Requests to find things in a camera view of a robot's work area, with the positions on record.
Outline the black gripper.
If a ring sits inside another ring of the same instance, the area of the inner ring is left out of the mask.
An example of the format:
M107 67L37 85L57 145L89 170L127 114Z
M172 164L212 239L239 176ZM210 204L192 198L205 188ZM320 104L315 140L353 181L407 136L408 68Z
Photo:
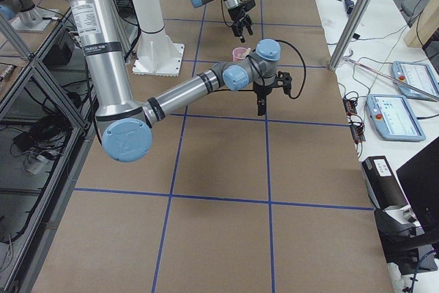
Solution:
M272 92L273 89L282 88L284 94L291 95L292 91L292 77L288 72L279 71L276 75L272 76L273 81L271 83L264 82L259 84L256 81L252 83L252 90L257 96L257 115L263 116L266 113L266 97Z
M255 0L226 0L226 7L233 21L233 34L241 42L245 42L244 30L253 35L252 20L248 14L256 6Z

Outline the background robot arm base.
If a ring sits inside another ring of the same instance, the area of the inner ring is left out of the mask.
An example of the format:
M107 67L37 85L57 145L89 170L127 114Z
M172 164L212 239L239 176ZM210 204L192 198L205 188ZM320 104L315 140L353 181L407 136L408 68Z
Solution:
M33 0L1 0L1 16L20 32L42 32L51 22L51 12L37 8Z

